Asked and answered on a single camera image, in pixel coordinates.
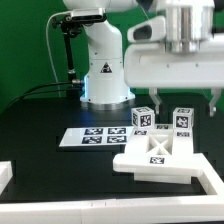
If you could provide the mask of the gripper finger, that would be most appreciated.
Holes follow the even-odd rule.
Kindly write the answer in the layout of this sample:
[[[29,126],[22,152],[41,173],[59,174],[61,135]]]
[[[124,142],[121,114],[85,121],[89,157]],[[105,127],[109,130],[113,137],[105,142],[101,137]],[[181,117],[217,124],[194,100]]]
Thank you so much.
[[[216,113],[216,103],[220,99],[222,94],[222,90],[220,88],[212,89],[211,90],[211,95],[212,98],[209,102],[209,115],[213,117]]]
[[[154,103],[155,106],[155,120],[159,119],[160,115],[160,106],[162,105],[162,99],[160,98],[158,94],[158,89],[157,88],[150,88],[149,89],[149,96],[151,100]]]

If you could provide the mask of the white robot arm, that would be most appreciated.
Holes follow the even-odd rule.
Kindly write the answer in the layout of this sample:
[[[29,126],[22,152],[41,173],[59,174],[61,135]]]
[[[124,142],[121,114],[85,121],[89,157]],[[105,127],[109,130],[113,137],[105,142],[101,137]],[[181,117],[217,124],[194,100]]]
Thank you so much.
[[[209,112],[224,90],[224,30],[213,14],[224,0],[63,0],[71,21],[88,38],[89,71],[81,101],[97,109],[115,109],[132,100],[132,88],[147,88],[159,106],[159,89],[209,88]],[[107,15],[136,6],[156,16],[131,27],[131,45],[122,49],[120,31]]]

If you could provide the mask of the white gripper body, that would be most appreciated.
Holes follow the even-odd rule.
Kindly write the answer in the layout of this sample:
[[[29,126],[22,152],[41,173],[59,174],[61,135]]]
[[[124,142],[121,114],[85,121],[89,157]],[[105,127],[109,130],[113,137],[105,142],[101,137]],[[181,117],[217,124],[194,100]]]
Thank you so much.
[[[224,43],[208,41],[196,53],[170,53],[159,44],[133,44],[125,53],[132,88],[223,88]]]

